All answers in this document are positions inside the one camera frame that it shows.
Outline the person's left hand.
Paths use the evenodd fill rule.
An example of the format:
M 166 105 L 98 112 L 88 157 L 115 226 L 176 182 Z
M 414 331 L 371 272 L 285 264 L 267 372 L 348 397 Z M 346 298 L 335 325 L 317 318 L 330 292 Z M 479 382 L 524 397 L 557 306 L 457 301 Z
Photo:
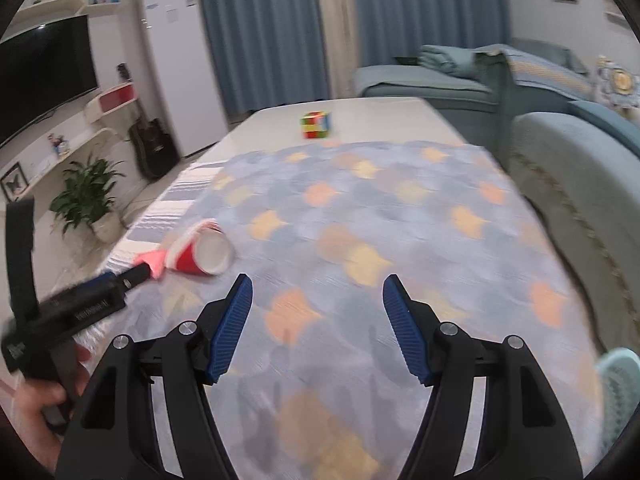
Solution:
M 49 428 L 43 410 L 56 408 L 66 399 L 66 390 L 57 382 L 32 378 L 23 379 L 14 396 L 17 434 L 28 452 L 50 474 L 58 464 L 62 438 Z

